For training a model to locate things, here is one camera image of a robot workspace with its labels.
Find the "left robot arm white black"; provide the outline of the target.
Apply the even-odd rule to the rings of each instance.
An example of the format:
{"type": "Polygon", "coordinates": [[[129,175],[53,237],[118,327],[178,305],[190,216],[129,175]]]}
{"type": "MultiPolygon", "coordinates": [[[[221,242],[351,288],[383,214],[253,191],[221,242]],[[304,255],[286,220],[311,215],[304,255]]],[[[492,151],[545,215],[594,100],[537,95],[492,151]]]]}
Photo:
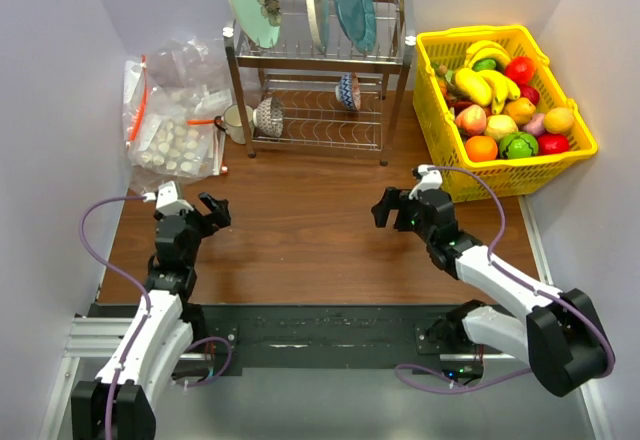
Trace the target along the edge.
{"type": "Polygon", "coordinates": [[[189,301],[202,240],[231,224],[228,201],[202,193],[208,211],[201,213],[173,181],[138,199],[154,206],[155,251],[144,282],[124,276],[141,297],[115,352],[93,380],[78,382],[71,393],[75,439],[154,438],[157,403],[180,357],[210,343],[232,349],[226,338],[207,337],[202,309],[189,301]]]}

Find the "pink yellow peach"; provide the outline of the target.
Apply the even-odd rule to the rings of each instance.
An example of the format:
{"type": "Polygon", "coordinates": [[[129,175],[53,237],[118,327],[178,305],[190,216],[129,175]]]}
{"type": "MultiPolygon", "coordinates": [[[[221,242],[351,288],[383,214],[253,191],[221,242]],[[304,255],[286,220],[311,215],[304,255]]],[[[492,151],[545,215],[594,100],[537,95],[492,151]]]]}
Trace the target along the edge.
{"type": "Polygon", "coordinates": [[[481,106],[471,105],[456,116],[455,125],[468,137],[482,135],[487,127],[486,112],[481,106]]]}

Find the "orange fruit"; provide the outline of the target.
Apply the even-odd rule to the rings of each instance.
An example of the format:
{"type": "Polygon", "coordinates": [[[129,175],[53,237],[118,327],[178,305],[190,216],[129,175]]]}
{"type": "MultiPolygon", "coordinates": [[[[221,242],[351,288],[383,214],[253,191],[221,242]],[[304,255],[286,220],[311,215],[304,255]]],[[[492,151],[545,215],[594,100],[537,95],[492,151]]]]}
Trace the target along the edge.
{"type": "Polygon", "coordinates": [[[496,160],[499,155],[496,141],[489,136],[472,136],[466,140],[464,147],[468,158],[476,163],[496,160]]]}

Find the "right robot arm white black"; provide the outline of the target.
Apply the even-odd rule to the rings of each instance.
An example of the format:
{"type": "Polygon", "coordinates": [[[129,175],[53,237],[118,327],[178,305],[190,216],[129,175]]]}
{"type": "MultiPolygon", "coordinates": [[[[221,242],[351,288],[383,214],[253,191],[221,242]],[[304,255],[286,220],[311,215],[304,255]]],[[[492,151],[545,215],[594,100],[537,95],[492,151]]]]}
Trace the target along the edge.
{"type": "Polygon", "coordinates": [[[450,195],[436,188],[387,188],[371,213],[377,227],[416,234],[432,263],[452,278],[495,300],[504,313],[469,302],[449,316],[448,346],[459,353],[477,344],[506,353],[526,366],[551,394],[562,397],[609,375],[615,356],[590,297],[563,292],[523,274],[462,230],[450,195]]]}

